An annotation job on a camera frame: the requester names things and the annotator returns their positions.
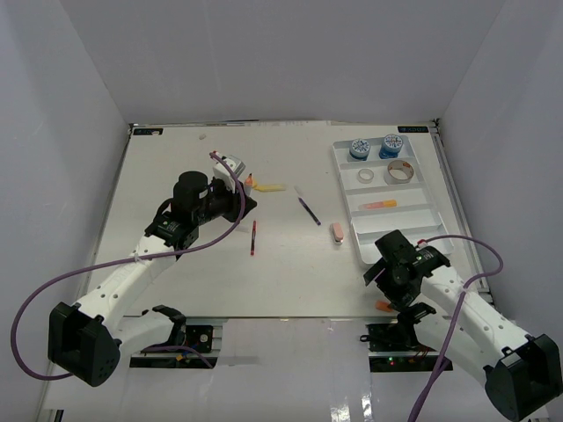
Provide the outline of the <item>yellow white highlighter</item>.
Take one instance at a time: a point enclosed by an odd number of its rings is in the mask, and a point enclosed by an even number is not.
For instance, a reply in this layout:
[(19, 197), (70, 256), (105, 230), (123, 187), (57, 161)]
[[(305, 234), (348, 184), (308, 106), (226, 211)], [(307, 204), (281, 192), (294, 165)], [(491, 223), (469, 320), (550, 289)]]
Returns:
[(253, 189), (261, 193), (275, 193), (283, 192), (287, 190), (284, 184), (272, 184), (272, 185), (255, 185)]

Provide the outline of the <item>orange eraser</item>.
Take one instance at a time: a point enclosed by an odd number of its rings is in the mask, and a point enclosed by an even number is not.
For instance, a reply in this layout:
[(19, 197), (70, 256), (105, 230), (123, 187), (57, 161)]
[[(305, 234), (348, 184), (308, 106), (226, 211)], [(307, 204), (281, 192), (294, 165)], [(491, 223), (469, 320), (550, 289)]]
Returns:
[(377, 301), (375, 304), (376, 309), (383, 312), (392, 312), (393, 308), (388, 302)]

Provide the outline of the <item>orange pink highlighter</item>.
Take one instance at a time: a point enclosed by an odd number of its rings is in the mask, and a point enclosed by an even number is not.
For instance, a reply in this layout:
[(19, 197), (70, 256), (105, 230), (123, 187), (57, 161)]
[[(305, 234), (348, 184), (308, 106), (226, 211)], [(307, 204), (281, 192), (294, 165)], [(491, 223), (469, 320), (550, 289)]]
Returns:
[(361, 204), (359, 206), (360, 210), (374, 210), (380, 208), (396, 207), (398, 203), (395, 200), (382, 200), (370, 203)]

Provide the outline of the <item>clear tape roll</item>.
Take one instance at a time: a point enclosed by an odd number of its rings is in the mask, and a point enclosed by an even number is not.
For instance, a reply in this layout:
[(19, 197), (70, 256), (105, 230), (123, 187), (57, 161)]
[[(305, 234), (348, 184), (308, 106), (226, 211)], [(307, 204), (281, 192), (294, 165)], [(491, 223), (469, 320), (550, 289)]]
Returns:
[(369, 168), (362, 168), (357, 172), (357, 179), (362, 184), (370, 184), (373, 182), (375, 173)]

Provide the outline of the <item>brown packing tape roll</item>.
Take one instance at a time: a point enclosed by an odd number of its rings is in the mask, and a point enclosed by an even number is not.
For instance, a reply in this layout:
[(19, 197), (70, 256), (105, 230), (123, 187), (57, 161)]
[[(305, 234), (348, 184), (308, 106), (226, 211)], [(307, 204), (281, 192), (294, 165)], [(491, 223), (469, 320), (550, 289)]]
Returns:
[(384, 173), (384, 181), (388, 186), (408, 184), (414, 178), (414, 168), (403, 160), (388, 163)]

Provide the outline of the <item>blue tape roll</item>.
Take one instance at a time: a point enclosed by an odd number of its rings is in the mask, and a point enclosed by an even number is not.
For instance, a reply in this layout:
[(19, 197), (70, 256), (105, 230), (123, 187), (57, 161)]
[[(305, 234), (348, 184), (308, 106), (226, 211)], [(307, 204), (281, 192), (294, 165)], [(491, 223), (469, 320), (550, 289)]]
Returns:
[(404, 139), (400, 135), (388, 134), (382, 140), (378, 155), (381, 159), (397, 158), (403, 146)]
[(371, 145), (369, 141), (362, 138), (356, 138), (351, 141), (348, 149), (348, 154), (352, 159), (356, 161), (366, 161), (368, 159), (370, 150)]

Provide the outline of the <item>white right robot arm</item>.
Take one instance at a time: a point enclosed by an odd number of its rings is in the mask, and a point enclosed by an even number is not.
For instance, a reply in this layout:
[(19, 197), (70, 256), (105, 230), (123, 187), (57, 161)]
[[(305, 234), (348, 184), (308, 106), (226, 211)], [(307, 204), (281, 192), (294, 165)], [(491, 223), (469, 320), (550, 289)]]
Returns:
[(411, 244), (396, 229), (375, 242), (380, 259), (363, 275), (384, 294), (397, 322), (368, 327), (360, 340), (371, 346), (422, 346), (438, 356), (409, 420), (416, 420), (430, 390), (448, 365), (458, 366), (485, 390), (509, 421), (521, 421), (562, 394), (559, 348), (547, 335), (533, 336), (509, 321), (472, 283), (462, 280), (430, 239)]

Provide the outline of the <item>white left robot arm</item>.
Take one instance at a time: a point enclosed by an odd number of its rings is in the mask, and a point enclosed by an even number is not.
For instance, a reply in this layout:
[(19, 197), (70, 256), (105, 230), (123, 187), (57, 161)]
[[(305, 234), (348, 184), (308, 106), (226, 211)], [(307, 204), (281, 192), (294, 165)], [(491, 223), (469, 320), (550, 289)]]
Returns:
[(118, 265), (75, 304), (63, 302), (49, 315), (48, 358), (92, 387), (104, 383), (120, 358), (145, 348), (168, 351), (186, 342), (186, 318), (176, 309), (157, 305), (128, 319), (129, 309), (157, 277), (180, 258), (199, 236), (201, 225), (222, 217), (235, 222), (256, 208), (247, 193), (199, 171), (179, 176), (136, 246), (142, 253)]

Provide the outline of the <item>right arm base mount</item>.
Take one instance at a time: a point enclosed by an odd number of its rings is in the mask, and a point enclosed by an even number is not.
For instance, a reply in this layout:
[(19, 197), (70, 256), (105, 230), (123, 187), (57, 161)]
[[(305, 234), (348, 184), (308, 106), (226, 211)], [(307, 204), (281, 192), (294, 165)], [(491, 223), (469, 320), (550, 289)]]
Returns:
[(436, 310), (426, 303), (417, 303), (399, 312), (389, 322), (366, 325), (359, 340), (369, 348), (371, 373), (432, 372), (438, 352), (423, 345), (414, 328)]

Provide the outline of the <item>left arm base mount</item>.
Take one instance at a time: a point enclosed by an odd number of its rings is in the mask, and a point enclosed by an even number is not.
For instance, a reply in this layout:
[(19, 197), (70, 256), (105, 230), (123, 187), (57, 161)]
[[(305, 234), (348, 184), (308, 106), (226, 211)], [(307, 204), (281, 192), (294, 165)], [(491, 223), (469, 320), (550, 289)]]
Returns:
[(213, 325), (191, 324), (178, 310), (164, 305), (157, 305), (151, 311), (172, 322), (171, 334), (164, 343), (149, 346), (149, 352), (131, 357), (131, 368), (212, 369), (216, 366)]

